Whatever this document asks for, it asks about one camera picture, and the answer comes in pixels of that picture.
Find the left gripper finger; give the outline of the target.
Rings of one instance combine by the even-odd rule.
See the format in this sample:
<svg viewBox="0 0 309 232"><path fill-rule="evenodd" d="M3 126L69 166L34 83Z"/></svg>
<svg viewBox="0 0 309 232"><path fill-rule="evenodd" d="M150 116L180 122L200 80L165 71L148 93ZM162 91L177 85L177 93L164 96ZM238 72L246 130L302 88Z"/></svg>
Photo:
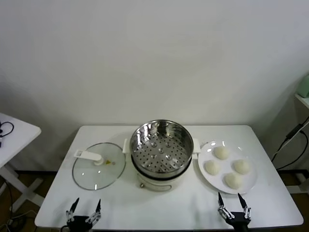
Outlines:
<svg viewBox="0 0 309 232"><path fill-rule="evenodd" d="M71 205L70 210L66 211L66 220L67 220L67 222L74 221L73 214L75 212L75 209L77 207L79 199L80 198L77 198L76 201Z"/></svg>
<svg viewBox="0 0 309 232"><path fill-rule="evenodd" d="M99 200L95 212L88 217L87 223L88 224L96 224L101 218L101 200Z"/></svg>

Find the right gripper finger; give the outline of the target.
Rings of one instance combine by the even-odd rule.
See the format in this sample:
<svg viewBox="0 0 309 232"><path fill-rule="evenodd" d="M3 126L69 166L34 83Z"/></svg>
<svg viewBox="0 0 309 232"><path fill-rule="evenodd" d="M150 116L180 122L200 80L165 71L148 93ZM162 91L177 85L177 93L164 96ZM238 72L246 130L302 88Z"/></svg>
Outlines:
<svg viewBox="0 0 309 232"><path fill-rule="evenodd" d="M238 198L243 209L244 218L251 219L251 208L247 206L245 199L238 193Z"/></svg>
<svg viewBox="0 0 309 232"><path fill-rule="evenodd" d="M218 212L220 216L224 220L231 219L230 212L225 208L224 201L222 199L220 192L218 192L218 205L219 205Z"/></svg>

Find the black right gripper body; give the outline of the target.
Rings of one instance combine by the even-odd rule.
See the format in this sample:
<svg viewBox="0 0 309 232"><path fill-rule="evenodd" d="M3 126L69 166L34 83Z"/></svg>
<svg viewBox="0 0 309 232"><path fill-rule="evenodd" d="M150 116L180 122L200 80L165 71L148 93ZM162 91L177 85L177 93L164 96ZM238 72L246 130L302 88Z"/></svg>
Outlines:
<svg viewBox="0 0 309 232"><path fill-rule="evenodd" d="M227 218L226 223L231 225L235 232L249 232L248 225L251 219L243 212L232 212L234 217Z"/></svg>

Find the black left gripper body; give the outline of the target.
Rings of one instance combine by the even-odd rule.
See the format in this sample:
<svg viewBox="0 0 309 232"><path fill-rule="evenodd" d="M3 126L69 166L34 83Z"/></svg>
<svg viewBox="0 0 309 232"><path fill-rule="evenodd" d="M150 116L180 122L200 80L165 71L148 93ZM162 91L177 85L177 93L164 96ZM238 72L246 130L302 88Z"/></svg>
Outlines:
<svg viewBox="0 0 309 232"><path fill-rule="evenodd" d="M63 232L68 229L69 232L88 232L92 229L93 224L88 224L86 221L88 216L73 216L74 221L67 222L62 226L60 231Z"/></svg>

